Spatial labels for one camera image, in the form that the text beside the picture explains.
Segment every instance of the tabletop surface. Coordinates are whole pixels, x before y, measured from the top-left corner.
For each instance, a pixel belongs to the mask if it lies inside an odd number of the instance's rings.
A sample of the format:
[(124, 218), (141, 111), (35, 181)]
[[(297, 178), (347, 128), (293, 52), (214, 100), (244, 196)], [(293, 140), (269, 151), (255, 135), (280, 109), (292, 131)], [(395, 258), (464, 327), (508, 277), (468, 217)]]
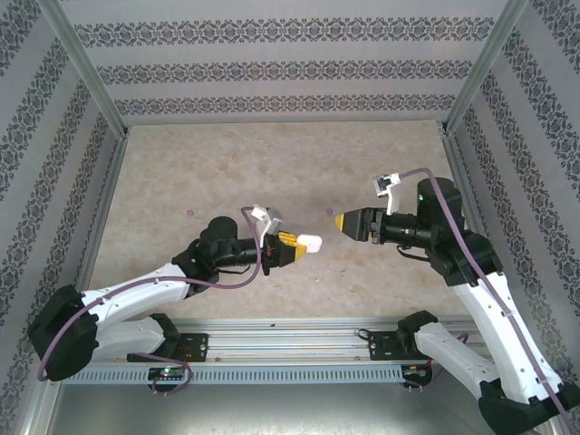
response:
[[(320, 253), (242, 289), (209, 289), (155, 311), (216, 319), (466, 314), (429, 264), (401, 257), (394, 245), (354, 242), (328, 213), (385, 207), (372, 177), (422, 166), (451, 177), (434, 121), (133, 127), (91, 288), (162, 266), (220, 215), (250, 237), (239, 210), (260, 204), (283, 214), (283, 229), (320, 235)], [(401, 212), (415, 212), (420, 180), (401, 185)]]

